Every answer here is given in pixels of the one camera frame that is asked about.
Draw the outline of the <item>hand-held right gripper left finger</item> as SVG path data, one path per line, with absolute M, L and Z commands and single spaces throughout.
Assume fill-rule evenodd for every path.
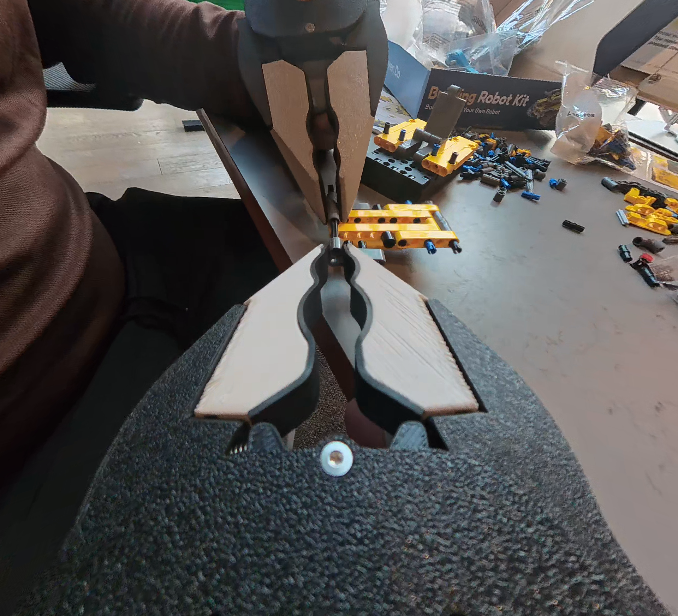
M 312 328 L 329 248 L 317 246 L 248 299 L 197 402 L 197 417 L 299 426 L 319 400 Z

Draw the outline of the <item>sticker sheet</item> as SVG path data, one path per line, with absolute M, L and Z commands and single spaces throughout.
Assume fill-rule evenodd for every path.
M 602 77 L 566 61 L 561 73 L 561 107 L 551 153 L 574 165 L 604 163 L 635 171 L 626 118 L 636 103 L 635 86 Z

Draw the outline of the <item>cluster of yellow bricks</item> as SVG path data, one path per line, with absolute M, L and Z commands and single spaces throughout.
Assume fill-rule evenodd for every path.
M 662 237 L 677 235 L 677 199 L 628 181 L 617 181 L 625 205 L 617 215 L 626 225 Z

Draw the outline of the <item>yellow black brick vehicle model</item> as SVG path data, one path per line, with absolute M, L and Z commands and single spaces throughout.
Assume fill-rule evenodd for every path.
M 450 85 L 436 99 L 427 120 L 376 120 L 361 183 L 393 202 L 421 203 L 472 163 L 478 144 L 456 131 L 466 100 Z

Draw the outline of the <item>grey desk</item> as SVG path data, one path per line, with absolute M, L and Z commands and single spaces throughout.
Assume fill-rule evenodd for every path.
M 677 614 L 677 303 L 623 263 L 623 196 L 605 167 L 564 163 L 553 135 L 508 138 L 551 159 L 535 185 L 493 202 L 477 182 L 453 180 L 431 198 L 459 236 L 451 250 L 389 254 L 386 267 L 437 299 L 521 375 L 581 463 L 632 563 Z M 562 227 L 585 227 L 576 234 Z

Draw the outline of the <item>clear plastic bag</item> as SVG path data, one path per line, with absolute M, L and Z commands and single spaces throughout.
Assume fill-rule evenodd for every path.
M 491 0 L 378 0 L 388 40 L 426 69 L 507 76 L 514 58 L 593 0 L 527 0 L 501 24 Z

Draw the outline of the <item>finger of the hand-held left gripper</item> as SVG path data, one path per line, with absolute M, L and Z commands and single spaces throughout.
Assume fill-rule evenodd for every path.
M 365 50 L 345 51 L 329 66 L 329 103 L 338 126 L 334 148 L 338 208 L 346 222 L 360 188 L 374 124 Z
M 302 69 L 284 60 L 261 67 L 268 98 L 272 137 L 310 208 L 327 222 L 326 204 L 309 135 L 309 95 Z

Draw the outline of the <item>pile of small bricks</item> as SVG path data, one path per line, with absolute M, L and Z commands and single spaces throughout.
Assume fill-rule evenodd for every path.
M 555 190 L 566 187 L 566 180 L 548 178 L 551 159 L 536 156 L 529 148 L 516 146 L 494 132 L 476 133 L 467 130 L 462 136 L 470 139 L 476 150 L 470 161 L 460 168 L 458 179 L 463 184 L 477 182 L 490 188 L 494 192 L 492 200 L 496 204 L 509 194 L 519 195 L 537 204 L 541 195 L 535 190 L 535 185 L 543 182 Z

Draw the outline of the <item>yellow brick panel piece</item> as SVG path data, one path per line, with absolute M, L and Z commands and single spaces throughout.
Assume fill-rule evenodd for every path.
M 347 220 L 332 231 L 343 243 L 360 249 L 424 249 L 430 255 L 450 249 L 462 253 L 460 239 L 440 208 L 427 201 L 369 205 L 355 203 Z

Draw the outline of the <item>black stand panel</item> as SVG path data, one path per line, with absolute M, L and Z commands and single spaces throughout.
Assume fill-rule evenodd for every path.
M 677 18 L 677 0 L 643 0 L 599 42 L 593 74 L 604 77 Z

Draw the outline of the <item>blue cardboard box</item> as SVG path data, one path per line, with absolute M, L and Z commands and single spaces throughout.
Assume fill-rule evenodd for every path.
M 549 98 L 561 97 L 561 81 L 427 69 L 394 42 L 388 43 L 385 87 L 411 118 L 428 120 L 436 100 L 450 86 L 460 88 L 466 107 L 457 125 L 488 131 L 555 129 L 544 115 Z

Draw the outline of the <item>person's left forearm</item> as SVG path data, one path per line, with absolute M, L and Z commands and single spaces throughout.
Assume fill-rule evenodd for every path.
M 45 66 L 80 83 L 203 109 L 239 124 L 260 115 L 238 61 L 242 11 L 185 0 L 27 0 Z

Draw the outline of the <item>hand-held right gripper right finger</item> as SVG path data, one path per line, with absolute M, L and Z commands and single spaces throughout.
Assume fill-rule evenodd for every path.
M 428 300 L 371 257 L 346 246 L 355 342 L 355 398 L 375 424 L 479 411 Z

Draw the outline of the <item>person's black trousers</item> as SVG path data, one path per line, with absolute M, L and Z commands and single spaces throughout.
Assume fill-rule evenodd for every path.
M 1 372 L 1 591 L 54 560 L 96 471 L 150 387 L 279 275 L 243 201 L 88 193 L 77 292 Z

